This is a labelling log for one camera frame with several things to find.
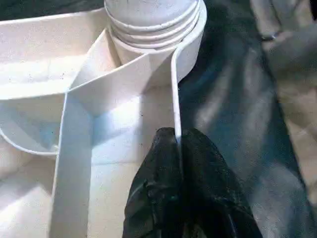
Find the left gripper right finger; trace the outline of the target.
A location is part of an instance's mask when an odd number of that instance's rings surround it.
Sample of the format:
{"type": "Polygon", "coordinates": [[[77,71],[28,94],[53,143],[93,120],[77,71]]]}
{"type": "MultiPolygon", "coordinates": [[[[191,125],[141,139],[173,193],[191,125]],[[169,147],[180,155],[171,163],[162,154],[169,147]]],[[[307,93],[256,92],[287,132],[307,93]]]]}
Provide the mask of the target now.
{"type": "Polygon", "coordinates": [[[235,173],[206,135],[183,132],[182,160],[191,212],[206,237],[262,237],[235,173]]]}

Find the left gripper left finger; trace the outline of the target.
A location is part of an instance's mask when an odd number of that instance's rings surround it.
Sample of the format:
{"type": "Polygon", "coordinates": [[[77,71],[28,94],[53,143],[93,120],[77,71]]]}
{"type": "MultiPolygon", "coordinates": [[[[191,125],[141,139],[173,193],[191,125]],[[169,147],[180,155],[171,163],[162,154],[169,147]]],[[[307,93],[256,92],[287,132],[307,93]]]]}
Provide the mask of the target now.
{"type": "Polygon", "coordinates": [[[124,238],[180,238],[183,174],[174,129],[160,128],[133,178],[124,209],[124,238]]]}

